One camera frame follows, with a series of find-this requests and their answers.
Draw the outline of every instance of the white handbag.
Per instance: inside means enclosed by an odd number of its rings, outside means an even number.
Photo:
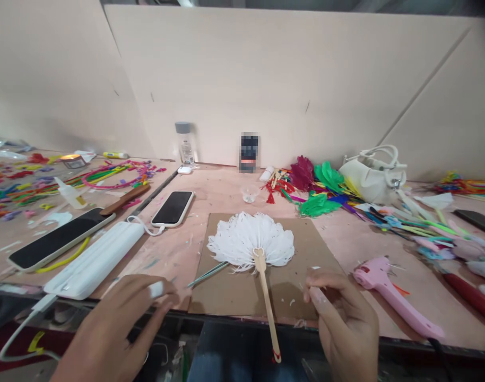
[[[390,162],[375,159],[377,152],[384,152]],[[340,168],[340,173],[349,178],[367,203],[388,204],[396,199],[396,190],[402,187],[407,175],[406,164],[398,162],[398,149],[382,145],[363,150]]]

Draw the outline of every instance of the red feather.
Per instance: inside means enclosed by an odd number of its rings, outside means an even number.
[[[313,185],[314,168],[312,162],[302,155],[297,163],[290,166],[290,182],[301,191],[309,191]]]

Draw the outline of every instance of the water bottle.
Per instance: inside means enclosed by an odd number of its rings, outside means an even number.
[[[176,122],[175,131],[179,136],[179,152],[183,166],[193,167],[195,165],[195,158],[193,157],[193,149],[191,148],[191,140],[189,137],[191,132],[191,123]]]

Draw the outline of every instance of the pink glue gun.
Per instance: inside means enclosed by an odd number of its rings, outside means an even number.
[[[423,337],[444,338],[442,328],[424,318],[398,292],[387,276],[389,268],[390,264],[387,257],[377,257],[357,267],[354,270],[354,278],[363,288],[376,289],[396,312]]]

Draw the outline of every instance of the cardboard sheet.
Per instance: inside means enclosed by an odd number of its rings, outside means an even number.
[[[228,221],[232,214],[212,213],[209,215],[207,231],[196,277],[215,267],[219,262],[208,250],[209,236],[215,235],[218,222]],[[312,304],[302,299],[306,269],[312,266],[330,268],[343,273],[338,261],[326,246],[311,219],[274,219],[285,230],[294,234],[296,249],[292,260],[282,267],[268,266],[267,285],[270,288],[271,304],[276,318],[316,319]],[[218,316],[265,317],[264,295],[258,273],[251,271],[231,274],[229,266],[195,286],[189,313]]]

